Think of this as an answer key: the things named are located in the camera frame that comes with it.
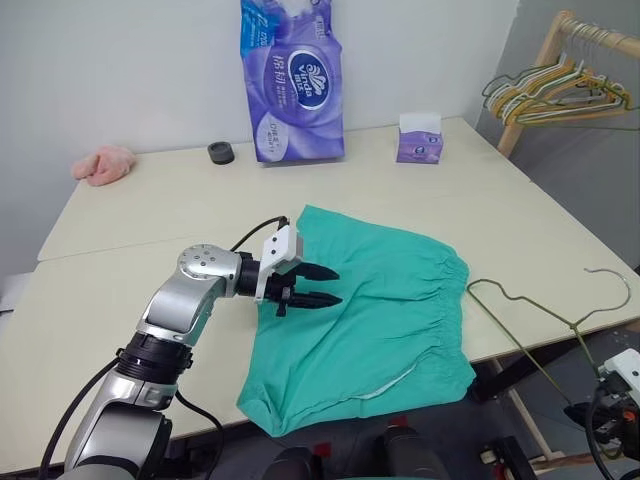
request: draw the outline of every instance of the tissue box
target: tissue box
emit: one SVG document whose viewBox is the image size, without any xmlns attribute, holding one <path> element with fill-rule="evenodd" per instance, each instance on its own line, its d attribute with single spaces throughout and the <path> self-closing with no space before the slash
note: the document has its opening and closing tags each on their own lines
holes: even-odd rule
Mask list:
<svg viewBox="0 0 640 480">
<path fill-rule="evenodd" d="M 444 142 L 442 119 L 437 113 L 400 115 L 399 163 L 440 163 Z"/>
<path fill-rule="evenodd" d="M 331 1 L 241 1 L 258 161 L 343 156 L 342 47 L 331 32 Z"/>
</svg>

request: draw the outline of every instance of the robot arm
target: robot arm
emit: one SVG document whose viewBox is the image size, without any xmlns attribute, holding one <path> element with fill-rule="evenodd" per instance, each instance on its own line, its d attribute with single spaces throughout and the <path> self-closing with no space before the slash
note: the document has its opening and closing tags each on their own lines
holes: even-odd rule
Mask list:
<svg viewBox="0 0 640 480">
<path fill-rule="evenodd" d="M 151 478 L 171 434 L 166 409 L 180 374 L 220 297 L 251 296 L 287 307 L 323 308 L 340 298 L 298 293 L 297 276 L 333 280 L 325 267 L 302 262 L 302 243 L 290 225 L 264 242 L 263 258 L 213 245 L 194 245 L 178 257 L 173 275 L 155 293 L 136 332 L 105 377 L 76 431 L 65 459 L 65 480 Z"/>
</svg>

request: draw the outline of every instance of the wooden rack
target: wooden rack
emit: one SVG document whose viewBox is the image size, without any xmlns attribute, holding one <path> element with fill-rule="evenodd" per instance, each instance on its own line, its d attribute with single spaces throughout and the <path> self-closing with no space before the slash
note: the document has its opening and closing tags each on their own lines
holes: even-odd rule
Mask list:
<svg viewBox="0 0 640 480">
<path fill-rule="evenodd" d="M 640 59 L 640 39 L 580 22 L 576 20 L 575 13 L 562 10 L 553 19 L 534 66 L 549 65 L 555 62 L 562 52 L 564 39 L 568 36 L 592 41 L 599 46 L 611 48 Z M 523 129 L 522 125 L 509 125 L 505 128 L 498 144 L 498 150 L 505 157 L 508 158 L 513 152 Z"/>
</svg>

